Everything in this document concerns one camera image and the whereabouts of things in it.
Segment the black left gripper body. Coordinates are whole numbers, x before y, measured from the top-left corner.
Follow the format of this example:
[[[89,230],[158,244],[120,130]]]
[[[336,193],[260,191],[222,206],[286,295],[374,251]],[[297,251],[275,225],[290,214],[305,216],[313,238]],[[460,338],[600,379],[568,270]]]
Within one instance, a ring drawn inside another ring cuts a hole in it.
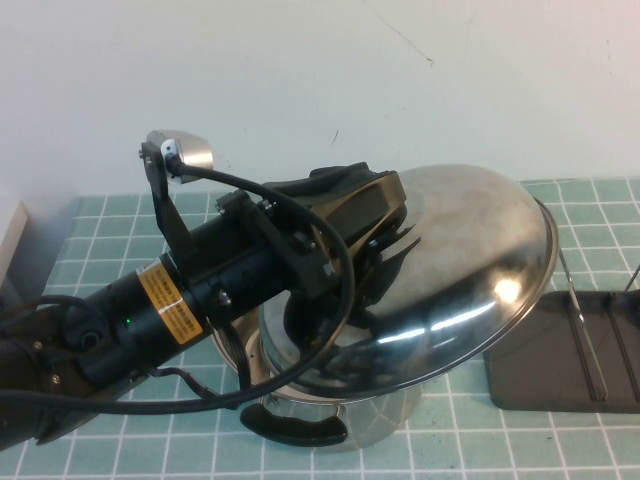
[[[262,301],[284,291],[308,301],[354,300],[369,242],[406,217],[398,174],[373,172],[365,162],[264,187],[279,196],[264,211],[270,253],[260,263]]]

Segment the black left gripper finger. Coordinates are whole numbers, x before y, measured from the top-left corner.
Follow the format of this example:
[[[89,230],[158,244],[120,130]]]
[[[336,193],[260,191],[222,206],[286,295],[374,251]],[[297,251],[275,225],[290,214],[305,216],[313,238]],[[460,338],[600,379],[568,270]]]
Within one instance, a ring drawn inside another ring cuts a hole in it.
[[[401,268],[401,255],[389,258],[381,254],[369,255],[359,265],[356,284],[356,309],[362,310],[376,304],[395,281]]]
[[[396,249],[398,251],[413,249],[421,241],[421,228],[413,225],[390,224],[378,237],[378,250]]]

